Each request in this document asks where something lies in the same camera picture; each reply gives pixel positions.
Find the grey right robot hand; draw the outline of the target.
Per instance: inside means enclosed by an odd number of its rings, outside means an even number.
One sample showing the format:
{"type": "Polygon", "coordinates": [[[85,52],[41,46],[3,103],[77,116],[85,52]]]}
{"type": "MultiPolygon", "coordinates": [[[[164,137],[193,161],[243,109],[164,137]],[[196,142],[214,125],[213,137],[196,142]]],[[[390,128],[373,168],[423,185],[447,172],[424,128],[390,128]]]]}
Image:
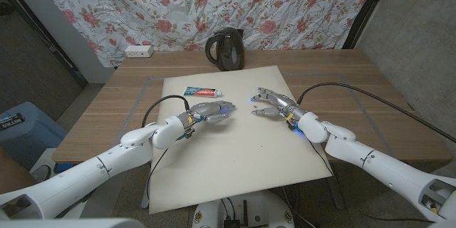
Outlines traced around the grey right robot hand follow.
{"type": "Polygon", "coordinates": [[[307,114],[306,110],[286,95],[275,93],[266,88],[257,88],[257,90],[258,93],[250,98],[250,101],[267,100],[273,107],[253,110],[253,115],[281,116],[293,125],[307,114]]]}

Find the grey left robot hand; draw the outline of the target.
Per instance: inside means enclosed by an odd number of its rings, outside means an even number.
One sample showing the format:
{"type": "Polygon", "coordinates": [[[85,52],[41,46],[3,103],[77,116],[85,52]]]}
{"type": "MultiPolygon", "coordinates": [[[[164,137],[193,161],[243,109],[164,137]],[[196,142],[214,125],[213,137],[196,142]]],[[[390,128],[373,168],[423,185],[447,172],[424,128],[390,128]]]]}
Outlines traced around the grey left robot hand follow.
{"type": "Polygon", "coordinates": [[[200,122],[218,123],[223,121],[231,116],[235,108],[235,104],[224,100],[197,103],[188,111],[179,114],[177,118],[187,129],[200,122]]]}

